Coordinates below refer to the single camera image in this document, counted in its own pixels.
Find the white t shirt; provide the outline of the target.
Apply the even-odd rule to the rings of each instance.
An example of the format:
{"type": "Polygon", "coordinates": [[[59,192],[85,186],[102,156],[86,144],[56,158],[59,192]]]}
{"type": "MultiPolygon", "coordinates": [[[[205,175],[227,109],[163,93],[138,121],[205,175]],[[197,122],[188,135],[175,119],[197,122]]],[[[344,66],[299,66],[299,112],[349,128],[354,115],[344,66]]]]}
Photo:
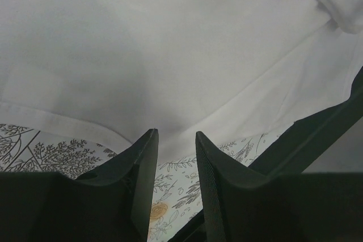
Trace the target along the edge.
{"type": "Polygon", "coordinates": [[[362,0],[1,0],[1,121],[159,160],[346,101],[362,0]]]}

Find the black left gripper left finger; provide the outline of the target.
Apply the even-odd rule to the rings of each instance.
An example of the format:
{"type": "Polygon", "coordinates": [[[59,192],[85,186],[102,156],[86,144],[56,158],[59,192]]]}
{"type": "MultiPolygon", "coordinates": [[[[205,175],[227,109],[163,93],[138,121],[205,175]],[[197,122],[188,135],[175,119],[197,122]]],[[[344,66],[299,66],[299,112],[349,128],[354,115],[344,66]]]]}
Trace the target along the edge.
{"type": "Polygon", "coordinates": [[[158,158],[157,129],[70,179],[1,173],[2,241],[146,241],[158,158]]]}

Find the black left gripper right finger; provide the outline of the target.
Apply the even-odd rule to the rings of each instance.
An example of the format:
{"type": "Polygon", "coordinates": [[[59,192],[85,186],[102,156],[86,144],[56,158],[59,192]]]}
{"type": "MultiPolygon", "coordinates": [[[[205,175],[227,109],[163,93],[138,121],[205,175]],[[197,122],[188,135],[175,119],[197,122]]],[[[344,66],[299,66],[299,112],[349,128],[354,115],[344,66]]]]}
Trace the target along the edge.
{"type": "Polygon", "coordinates": [[[207,241],[361,241],[362,174],[264,176],[196,134],[207,241]]]}

